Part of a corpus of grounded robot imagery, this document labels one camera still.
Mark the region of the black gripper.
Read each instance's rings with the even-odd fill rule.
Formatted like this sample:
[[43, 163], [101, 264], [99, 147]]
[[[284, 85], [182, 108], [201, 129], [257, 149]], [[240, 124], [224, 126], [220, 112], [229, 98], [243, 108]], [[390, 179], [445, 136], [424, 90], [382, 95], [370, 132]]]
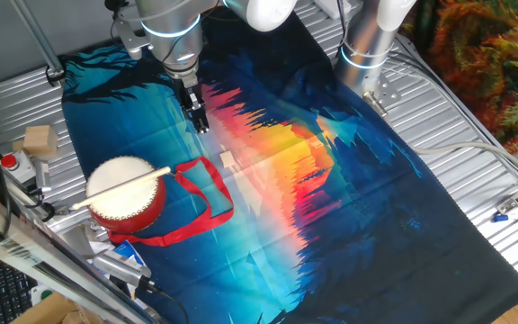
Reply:
[[200, 134], [210, 130], [203, 101], [201, 99], [201, 87], [195, 74], [187, 74], [180, 77], [179, 95], [186, 117]]

